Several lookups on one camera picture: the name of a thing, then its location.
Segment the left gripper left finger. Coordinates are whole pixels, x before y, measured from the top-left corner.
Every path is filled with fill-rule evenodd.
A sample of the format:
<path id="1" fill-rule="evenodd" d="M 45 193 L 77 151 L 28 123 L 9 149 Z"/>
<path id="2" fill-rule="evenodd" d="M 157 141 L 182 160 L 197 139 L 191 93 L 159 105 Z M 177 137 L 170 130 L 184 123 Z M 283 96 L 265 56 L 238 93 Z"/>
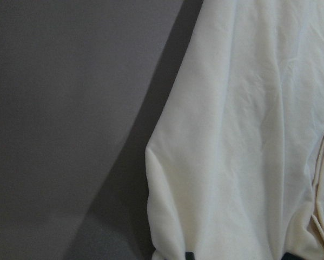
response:
<path id="1" fill-rule="evenodd" d="M 185 260 L 195 260 L 195 255 L 193 252 L 185 252 Z"/>

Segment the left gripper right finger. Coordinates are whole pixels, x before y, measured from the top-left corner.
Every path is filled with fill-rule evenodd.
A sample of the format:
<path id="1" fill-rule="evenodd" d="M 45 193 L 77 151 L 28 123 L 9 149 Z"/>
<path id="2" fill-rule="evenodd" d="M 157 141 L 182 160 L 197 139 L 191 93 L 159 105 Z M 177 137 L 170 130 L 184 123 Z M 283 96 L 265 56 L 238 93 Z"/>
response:
<path id="1" fill-rule="evenodd" d="M 285 253 L 285 260 L 304 260 L 304 259 L 292 253 Z"/>

